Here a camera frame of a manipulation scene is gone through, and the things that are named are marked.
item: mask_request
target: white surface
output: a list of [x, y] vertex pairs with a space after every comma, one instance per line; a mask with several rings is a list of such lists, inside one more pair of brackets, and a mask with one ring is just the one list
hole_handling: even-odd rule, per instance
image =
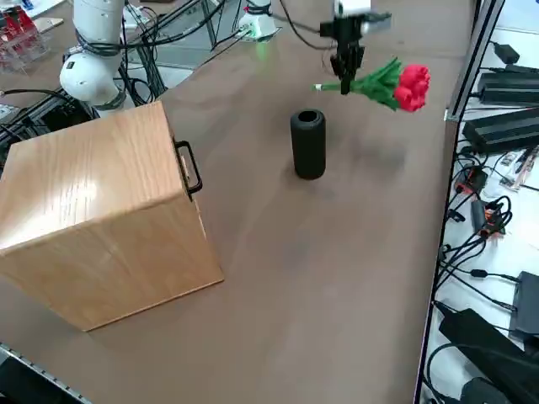
[[[535, 0], [530, 1], [533, 4], [528, 4], [530, 9], [525, 12], [526, 17], [535, 19], [535, 25], [539, 28], [539, 19], [536, 19], [537, 13], [539, 13], [539, 4], [536, 4]], [[522, 7], [525, 7], [525, 4], [527, 4], [528, 1], [506, 0], [505, 4], [509, 4], [511, 7], [514, 6], [515, 3], [518, 3], [519, 5], [522, 4]], [[533, 17], [531, 16], [532, 10], [536, 13]], [[521, 21], [521, 26], [524, 26], [524, 23], [526, 22], [524, 19], [518, 17], [519, 14], [513, 8], [509, 10], [504, 9], [502, 14], [503, 18], [500, 18], [500, 24], [510, 24], [511, 21]], [[516, 51], [518, 51], [520, 53], [518, 65], [539, 67], [539, 57], [536, 53], [536, 50], [539, 49], [539, 35], [497, 28], [493, 33], [492, 40], [497, 41], [500, 44], [510, 44]], [[482, 66], [504, 67], [504, 64], [494, 54], [494, 48], [491, 45], [485, 52]], [[488, 109], [479, 111], [470, 110], [475, 108], [484, 109], [489, 108], [489, 106], [481, 105], [475, 98], [470, 98], [467, 112], [465, 112], [464, 115], [465, 120], [509, 112], [507, 110]], [[463, 139], [462, 133], [459, 135], [459, 139]], [[466, 142], [460, 142], [458, 148], [460, 149], [465, 145], [467, 145]], [[487, 162], [487, 166], [492, 167], [498, 157], [499, 155], [491, 156]], [[459, 169], [461, 169], [461, 166], [457, 162], [454, 166], [454, 173]], [[504, 172], [504, 168], [500, 164], [498, 164], [496, 169], [501, 173]], [[480, 268], [485, 269], [490, 273], [509, 274], [513, 276], [518, 276], [521, 271], [539, 274], [539, 232], [537, 231], [537, 226], [539, 226], [539, 211], [537, 209], [537, 206], [539, 206], [539, 193], [529, 189], [520, 189], [518, 193], [515, 193], [500, 186], [499, 180], [500, 176], [498, 174], [491, 174], [488, 178], [487, 186], [481, 193], [481, 197], [483, 200], [491, 200], [501, 194], [507, 194], [511, 198], [514, 216], [513, 220], [506, 228], [508, 234], [497, 240], [488, 240], [485, 251], [478, 257], [464, 263], [462, 268], [466, 270]], [[537, 186], [539, 184], [539, 163], [536, 162], [536, 166], [534, 170], [532, 170], [529, 179], [526, 180], [526, 184], [530, 186]], [[451, 206], [454, 207], [464, 197], [464, 194], [457, 196]], [[458, 211], [467, 218], [465, 222], [455, 223], [454, 221], [449, 220], [447, 223], [444, 234], [444, 243], [450, 243], [453, 247], [457, 247], [466, 241], [472, 234], [470, 203], [471, 201], [466, 202]], [[461, 279], [477, 287], [490, 297], [512, 304], [513, 294], [515, 293], [515, 284], [495, 277], [474, 279], [467, 274], [459, 274], [458, 272], [456, 272], [456, 274]], [[445, 302], [447, 305], [457, 310], [472, 308], [491, 324], [506, 328], [509, 327], [510, 313], [507, 310], [495, 306], [455, 279], [449, 279], [444, 283], [436, 294], [436, 299]], [[443, 316], [441, 313], [437, 309], [434, 309], [433, 321], [429, 333], [427, 358], [435, 348], [443, 343], [449, 342], [438, 330], [442, 318]], [[504, 335], [508, 334], [506, 331], [500, 332]], [[521, 347], [519, 341], [512, 339], [511, 341]], [[440, 352], [433, 361], [431, 373], [432, 381], [435, 388], [442, 394], [460, 398], [464, 384], [477, 376], [483, 375], [456, 348], [449, 348]], [[422, 402], [426, 402], [426, 399], [430, 397], [432, 397], [430, 391], [423, 386]]]
[[539, 32], [539, 4], [536, 0], [505, 0], [496, 26]]
[[334, 0], [334, 15], [347, 17], [369, 11], [371, 11], [371, 0]]

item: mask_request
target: black handle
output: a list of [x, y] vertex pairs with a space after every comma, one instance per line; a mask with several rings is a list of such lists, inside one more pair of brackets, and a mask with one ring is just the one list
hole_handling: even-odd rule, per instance
[[193, 149], [191, 149], [191, 145], [188, 141], [174, 141], [174, 148], [176, 149], [176, 154], [178, 156], [178, 163], [179, 167], [182, 173], [184, 173], [184, 165], [182, 164], [182, 159], [179, 155], [179, 149], [181, 147], [187, 147], [187, 151], [189, 152], [189, 157], [191, 157], [191, 162], [193, 163], [193, 169], [195, 170], [195, 176], [196, 176], [196, 184], [192, 187], [188, 184], [187, 176], [185, 175], [185, 185], [187, 187], [187, 194], [189, 197], [194, 194], [195, 192], [199, 192], [202, 189], [202, 178], [200, 178], [199, 174], [199, 168], [196, 167], [195, 162], [195, 156], [193, 155]]

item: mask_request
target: black power supply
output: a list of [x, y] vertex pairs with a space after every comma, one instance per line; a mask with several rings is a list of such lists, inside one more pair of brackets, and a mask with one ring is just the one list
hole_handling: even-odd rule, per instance
[[520, 55], [511, 45], [501, 45], [498, 42], [490, 41], [494, 45], [494, 53], [506, 65], [514, 65], [520, 59]]
[[539, 144], [539, 108], [469, 120], [462, 131], [479, 153], [495, 154]]
[[530, 334], [539, 334], [539, 276], [521, 272], [519, 281], [513, 298], [516, 310], [511, 313], [510, 329], [511, 335], [526, 339]]
[[518, 72], [483, 73], [479, 78], [478, 97], [482, 104], [539, 105], [539, 74]]
[[446, 311], [440, 331], [512, 404], [539, 404], [539, 365], [477, 312]]

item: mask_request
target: wooden crate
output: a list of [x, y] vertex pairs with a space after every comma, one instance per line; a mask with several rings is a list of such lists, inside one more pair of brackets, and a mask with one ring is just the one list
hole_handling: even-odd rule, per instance
[[160, 102], [13, 145], [0, 274], [83, 330], [222, 281], [183, 146]]

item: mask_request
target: electronic device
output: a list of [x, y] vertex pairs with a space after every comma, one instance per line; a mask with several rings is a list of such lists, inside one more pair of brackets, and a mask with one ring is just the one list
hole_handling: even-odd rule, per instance
[[539, 108], [469, 120], [462, 131], [479, 153], [495, 154], [539, 144]]
[[539, 74], [528, 72], [485, 72], [472, 94], [482, 104], [539, 105]]
[[514, 65], [520, 59], [520, 55], [514, 50], [511, 45], [499, 44], [498, 42], [490, 41], [494, 45], [494, 53], [506, 65]]
[[480, 193], [487, 183], [488, 175], [478, 166], [467, 164], [455, 180], [455, 190], [464, 194]]
[[521, 272], [518, 279], [513, 298], [516, 310], [511, 313], [510, 329], [513, 330], [511, 335], [526, 339], [531, 334], [539, 334], [539, 276]]
[[472, 210], [472, 225], [476, 233], [490, 236], [494, 233], [505, 234], [505, 226], [503, 216], [488, 208], [488, 203], [476, 199], [471, 204]]
[[477, 312], [446, 311], [440, 331], [512, 404], [539, 403], [539, 366]]
[[482, 377], [468, 381], [461, 392], [461, 404], [511, 404], [507, 397]]

